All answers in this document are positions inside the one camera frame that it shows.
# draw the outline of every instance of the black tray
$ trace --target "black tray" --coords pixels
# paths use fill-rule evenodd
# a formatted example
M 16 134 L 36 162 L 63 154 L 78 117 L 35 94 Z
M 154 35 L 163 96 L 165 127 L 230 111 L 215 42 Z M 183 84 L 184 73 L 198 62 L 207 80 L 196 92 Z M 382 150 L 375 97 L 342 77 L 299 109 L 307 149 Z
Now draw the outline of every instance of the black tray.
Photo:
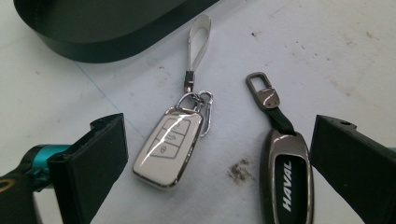
M 218 0 L 14 0 L 52 50 L 84 63 L 136 55 Z

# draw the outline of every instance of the white surface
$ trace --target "white surface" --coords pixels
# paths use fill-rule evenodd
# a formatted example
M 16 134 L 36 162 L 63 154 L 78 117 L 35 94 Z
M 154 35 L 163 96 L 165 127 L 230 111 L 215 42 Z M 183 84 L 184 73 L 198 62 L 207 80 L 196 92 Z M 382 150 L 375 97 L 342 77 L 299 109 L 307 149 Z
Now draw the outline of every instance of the white surface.
M 219 1 L 195 89 L 214 94 L 212 130 L 196 146 L 177 189 L 131 174 L 163 112 L 183 92 L 185 24 L 132 58 L 75 63 L 51 51 L 17 15 L 0 8 L 0 175 L 41 143 L 70 144 L 103 116 L 124 113 L 130 159 L 92 223 L 261 223 L 259 157 L 270 130 L 245 77 L 263 71 L 281 109 L 310 146 L 317 114 L 345 119 L 396 146 L 395 1 Z M 231 166 L 249 161 L 235 182 Z M 361 219 L 314 171 L 314 223 Z M 52 190 L 36 194 L 45 223 L 61 223 Z

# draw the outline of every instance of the table surface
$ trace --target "table surface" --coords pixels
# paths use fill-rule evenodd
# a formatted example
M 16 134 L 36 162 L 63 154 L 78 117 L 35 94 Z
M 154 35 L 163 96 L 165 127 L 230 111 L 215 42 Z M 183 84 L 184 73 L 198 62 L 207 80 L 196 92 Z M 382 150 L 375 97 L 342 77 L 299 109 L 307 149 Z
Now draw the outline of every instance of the table surface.
M 214 94 L 212 128 L 170 191 L 131 169 L 183 94 L 191 21 L 134 57 L 89 64 L 50 50 L 12 1 L 0 8 L 0 175 L 33 146 L 72 144 L 91 121 L 125 116 L 130 159 L 92 223 L 262 223 L 259 157 L 271 127 L 245 84 L 253 72 L 267 74 L 308 146 L 316 115 L 396 146 L 395 1 L 220 0 L 203 12 L 212 31 L 195 89 Z M 241 160 L 245 181 L 229 176 Z M 314 180 L 314 223 L 362 223 L 315 169 Z M 52 189 L 35 198 L 44 223 L 62 223 Z

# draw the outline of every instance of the key fob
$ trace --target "key fob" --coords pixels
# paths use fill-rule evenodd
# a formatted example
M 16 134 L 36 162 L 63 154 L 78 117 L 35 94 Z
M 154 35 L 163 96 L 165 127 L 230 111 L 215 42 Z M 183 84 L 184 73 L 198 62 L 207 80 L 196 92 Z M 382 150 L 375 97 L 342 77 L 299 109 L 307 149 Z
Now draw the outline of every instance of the key fob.
M 272 130 L 262 151 L 260 170 L 266 223 L 311 223 L 313 179 L 303 137 Z
M 180 180 L 200 138 L 203 116 L 169 108 L 134 161 L 134 174 L 155 187 L 170 189 Z

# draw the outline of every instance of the keychain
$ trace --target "keychain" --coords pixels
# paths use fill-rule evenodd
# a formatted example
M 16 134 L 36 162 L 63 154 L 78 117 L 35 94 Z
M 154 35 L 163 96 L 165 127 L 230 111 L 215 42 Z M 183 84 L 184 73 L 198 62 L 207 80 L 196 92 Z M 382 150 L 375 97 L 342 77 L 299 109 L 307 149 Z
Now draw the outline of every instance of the keychain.
M 252 79 L 266 89 L 256 91 Z M 279 109 L 279 97 L 264 73 L 247 76 L 247 86 L 259 109 L 268 115 L 273 130 L 262 148 L 260 191 L 262 219 L 267 224 L 312 222 L 311 164 L 304 138 Z
M 194 71 L 208 45 L 210 23 L 206 15 L 201 15 L 192 25 L 189 35 L 189 65 L 184 82 L 185 94 L 175 106 L 166 110 L 134 161 L 134 174 L 162 189 L 170 189 L 179 182 L 195 144 L 210 129 L 213 95 L 209 91 L 192 91 Z M 207 37 L 191 63 L 191 42 L 200 29 L 206 29 Z M 191 101 L 193 108 L 181 107 L 184 101 Z

